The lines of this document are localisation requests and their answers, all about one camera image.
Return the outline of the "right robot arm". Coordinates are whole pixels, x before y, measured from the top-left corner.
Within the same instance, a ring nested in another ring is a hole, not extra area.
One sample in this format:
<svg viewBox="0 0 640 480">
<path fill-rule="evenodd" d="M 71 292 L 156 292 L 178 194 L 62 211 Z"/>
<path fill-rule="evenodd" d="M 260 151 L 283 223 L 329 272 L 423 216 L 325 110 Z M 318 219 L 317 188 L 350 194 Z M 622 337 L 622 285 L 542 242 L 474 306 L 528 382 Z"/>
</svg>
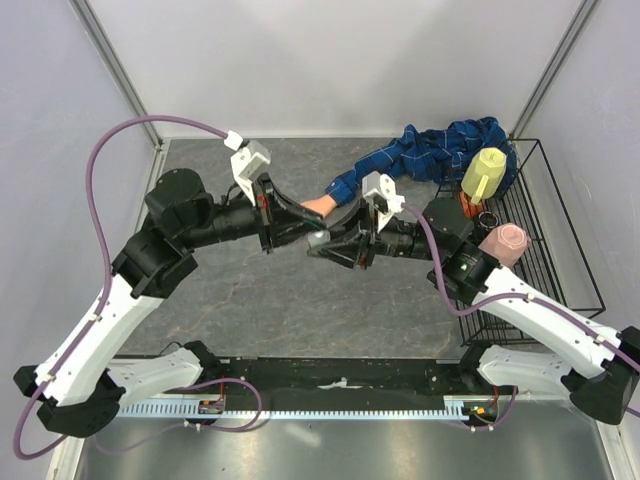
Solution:
<svg viewBox="0 0 640 480">
<path fill-rule="evenodd" d="M 493 315 L 548 348 L 548 353 L 514 351 L 499 345 L 470 348 L 459 363 L 458 381 L 477 394 L 490 385 L 520 392 L 558 394 L 600 422 L 618 425 L 630 412 L 639 384 L 639 330 L 600 325 L 536 290 L 475 245 L 457 240 L 451 253 L 436 244 L 434 223 L 403 204 L 415 222 L 360 203 L 343 224 L 312 233 L 309 255 L 347 268 L 368 267 L 377 255 L 433 263 L 428 278 L 447 309 L 458 317 L 477 311 Z"/>
</svg>

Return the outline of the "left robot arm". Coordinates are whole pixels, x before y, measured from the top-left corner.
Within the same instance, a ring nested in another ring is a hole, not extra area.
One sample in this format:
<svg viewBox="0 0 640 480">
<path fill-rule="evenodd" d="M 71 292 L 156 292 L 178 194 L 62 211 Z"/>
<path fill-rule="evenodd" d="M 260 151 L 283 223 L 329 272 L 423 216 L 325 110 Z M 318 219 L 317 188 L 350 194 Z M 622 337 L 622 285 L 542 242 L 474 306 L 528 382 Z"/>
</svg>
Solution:
<svg viewBox="0 0 640 480">
<path fill-rule="evenodd" d="M 39 403 L 50 432 L 86 438 L 131 404 L 192 387 L 208 393 L 219 382 L 217 357 L 200 341 L 134 366 L 109 365 L 137 326 L 197 267 L 194 253 L 209 245 L 258 236 L 263 250 L 322 231 L 322 217 L 282 194 L 268 174 L 257 197 L 215 202 L 197 172 L 172 170 L 146 195 L 141 229 L 111 264 L 111 289 L 100 294 L 59 349 L 38 366 L 23 366 L 14 381 Z"/>
</svg>

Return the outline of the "clear nail polish bottle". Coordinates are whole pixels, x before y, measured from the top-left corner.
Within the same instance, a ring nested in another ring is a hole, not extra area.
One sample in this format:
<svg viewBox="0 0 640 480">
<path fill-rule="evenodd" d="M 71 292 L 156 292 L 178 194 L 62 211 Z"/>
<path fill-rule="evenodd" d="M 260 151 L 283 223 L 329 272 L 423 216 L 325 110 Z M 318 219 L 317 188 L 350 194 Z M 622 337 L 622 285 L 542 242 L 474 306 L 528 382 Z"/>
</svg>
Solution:
<svg viewBox="0 0 640 480">
<path fill-rule="evenodd" d="M 321 247 L 331 240 L 328 230 L 315 231 L 307 236 L 307 243 L 310 249 Z"/>
</svg>

